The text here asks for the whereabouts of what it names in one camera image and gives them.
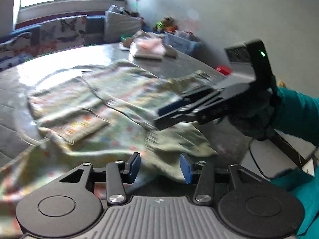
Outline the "teal sleeved right forearm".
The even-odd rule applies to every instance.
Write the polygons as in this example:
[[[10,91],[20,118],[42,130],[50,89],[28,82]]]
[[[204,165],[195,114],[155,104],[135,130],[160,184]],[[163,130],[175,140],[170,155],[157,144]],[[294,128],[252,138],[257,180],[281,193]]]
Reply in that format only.
[[[318,99],[278,88],[281,99],[275,129],[318,146]]]

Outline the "dark gloved right hand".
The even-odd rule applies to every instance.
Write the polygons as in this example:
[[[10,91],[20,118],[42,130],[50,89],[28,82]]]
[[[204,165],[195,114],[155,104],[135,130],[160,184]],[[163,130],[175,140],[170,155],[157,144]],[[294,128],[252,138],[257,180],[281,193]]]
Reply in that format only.
[[[243,135],[264,141],[274,132],[281,104],[279,88],[275,77],[272,77],[269,89],[243,99],[228,119]]]

